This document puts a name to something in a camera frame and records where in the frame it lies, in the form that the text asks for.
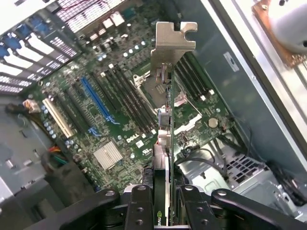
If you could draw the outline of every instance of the black cable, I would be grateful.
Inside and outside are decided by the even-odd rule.
[[[220,146],[219,146],[219,143],[217,142],[216,139],[213,139],[213,143],[216,147],[216,150],[218,152],[218,154],[221,156],[222,160],[223,160],[223,171],[224,171],[224,175],[227,175],[227,162],[226,162],[226,157],[224,156]]]
[[[190,158],[190,157],[182,158],[182,159],[178,159],[177,161],[175,161],[175,164],[179,165],[179,164],[186,162],[186,161],[199,161],[199,162],[206,163],[206,164],[212,166],[213,168],[215,168],[223,177],[227,177],[227,175],[224,173],[223,169],[221,169],[219,166],[217,166],[212,161],[206,160],[204,158]]]
[[[236,143],[232,142],[231,140],[229,140],[227,137],[220,135],[217,137],[223,144],[228,145],[230,147],[232,147],[233,149],[235,149],[238,152],[244,153],[246,152],[241,146],[238,146]]]
[[[296,188],[294,178],[290,174],[273,161],[267,162],[267,165],[296,206],[302,206],[307,203],[307,198]]]
[[[251,142],[252,142],[252,137],[253,137],[253,131],[251,130],[251,127],[248,124],[246,124],[246,122],[244,122],[241,118],[235,117],[235,120],[243,123],[249,130],[248,151],[246,152],[246,156],[249,157],[250,149],[251,149]]]

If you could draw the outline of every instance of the metal grille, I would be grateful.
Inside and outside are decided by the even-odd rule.
[[[59,0],[63,8],[57,13],[73,32],[86,27],[125,0]]]
[[[239,155],[234,157],[231,161],[227,160],[227,162],[229,162],[227,164],[229,181],[238,184],[252,177],[255,173],[259,172],[259,170],[267,168],[267,166],[245,155]]]

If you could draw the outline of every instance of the ram slot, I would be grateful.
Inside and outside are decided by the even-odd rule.
[[[78,132],[84,133],[86,130],[80,125],[80,123],[76,120],[75,115],[71,111],[71,109],[67,106],[67,102],[60,96],[55,95],[54,99],[59,103],[59,106],[62,108],[64,113],[66,113],[67,117],[73,123]]]
[[[119,89],[117,92],[117,97],[119,97],[120,101],[124,104],[126,107],[126,111],[128,112],[129,116],[133,119],[133,121],[136,123],[137,127],[141,132],[148,132],[150,130],[147,130],[147,124],[142,120],[142,117],[137,112],[137,109],[135,109],[133,103],[129,100],[129,97],[124,93],[122,90],[122,85],[115,80],[113,75],[111,74],[111,71],[107,70],[105,72],[106,79],[110,83],[110,85],[114,89]]]
[[[88,116],[85,114],[83,108],[80,106],[80,103],[77,102],[76,98],[73,96],[73,94],[71,93],[71,91],[69,90],[65,90],[64,91],[65,95],[68,96],[68,98],[71,101],[71,104],[73,105],[73,107],[75,108],[75,110],[79,113],[80,117],[82,118],[82,120],[84,121],[84,123],[87,126],[87,129],[89,130],[90,128],[92,128],[94,125],[92,123],[92,121],[88,118]]]
[[[116,103],[114,102],[114,100],[111,98],[111,96],[107,93],[107,91],[104,89],[102,83],[97,79],[97,77],[93,74],[90,73],[90,76],[92,77],[92,79],[94,80],[94,82],[96,83],[96,85],[99,87],[103,97],[106,99],[106,101],[108,102],[108,104],[110,105],[110,107],[112,108],[113,111],[117,112],[117,107],[116,107]]]
[[[198,93],[193,89],[193,87],[190,85],[190,82],[183,76],[183,73],[180,71],[180,69],[175,66],[175,73],[180,78],[180,80],[183,83],[183,87],[185,87],[188,91],[188,93],[191,95],[191,97],[194,100],[199,99]]]
[[[197,92],[198,98],[200,98],[203,93],[201,92],[201,89],[199,89],[195,79],[193,78],[193,76],[191,75],[190,72],[188,72],[184,66],[182,65],[182,63],[179,61],[176,66],[178,67],[178,69],[182,72],[183,77],[185,77],[190,85],[193,87],[193,89],[195,90],[195,92]]]
[[[130,97],[135,101],[139,110],[142,111],[143,116],[150,123],[151,128],[157,127],[157,121],[156,118],[154,117],[153,112],[149,109],[145,100],[138,95],[137,90],[134,88],[132,83],[124,76],[118,65],[115,66],[114,74],[124,85],[126,85],[125,89],[130,94]]]
[[[111,74],[114,79],[117,80],[118,86],[121,88],[121,90],[125,93],[126,97],[128,98],[128,101],[130,101],[130,105],[132,106],[133,110],[137,113],[140,120],[145,124],[146,128],[151,130],[151,123],[148,117],[145,117],[143,114],[143,108],[140,108],[138,106],[138,102],[133,98],[131,95],[131,92],[128,89],[128,86],[125,84],[125,82],[118,76],[118,73],[116,70],[111,70]]]
[[[62,115],[59,113],[58,109],[52,104],[52,102],[46,98],[43,101],[44,106],[47,108],[53,119],[56,121],[66,138],[73,136],[71,128],[68,126],[67,122],[64,120]]]
[[[197,69],[193,68],[193,65],[190,62],[188,56],[184,55],[181,60],[186,63],[187,68],[190,69],[193,72],[193,74],[198,78],[198,80],[199,80],[200,84],[202,85],[202,87],[204,88],[205,92],[207,92],[209,90],[209,88],[208,88],[205,80],[197,72]]]
[[[118,125],[119,123],[116,123],[114,121],[114,119],[111,117],[109,111],[107,110],[107,108],[105,107],[105,105],[102,103],[102,101],[100,100],[100,98],[98,97],[98,95],[95,93],[95,91],[93,90],[92,86],[90,85],[90,83],[88,82],[88,80],[83,77],[81,79],[81,82],[84,86],[84,88],[87,90],[87,92],[89,93],[89,95],[91,96],[92,100],[95,102],[95,104],[97,105],[97,107],[99,108],[100,112],[103,114],[104,118],[106,119],[106,121],[110,121],[115,125]]]

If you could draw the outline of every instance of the motherboard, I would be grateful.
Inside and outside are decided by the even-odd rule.
[[[96,191],[123,192],[142,182],[165,107],[166,85],[150,76],[162,11],[153,3],[121,14],[119,25],[81,37],[85,52],[31,90],[50,137],[64,143]],[[176,154],[191,143],[206,144],[234,122],[192,53],[178,62],[174,75]]]

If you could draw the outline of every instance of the chipset heatsink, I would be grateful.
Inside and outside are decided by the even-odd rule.
[[[116,145],[112,141],[94,152],[94,156],[104,170],[112,168],[118,161],[123,159]]]

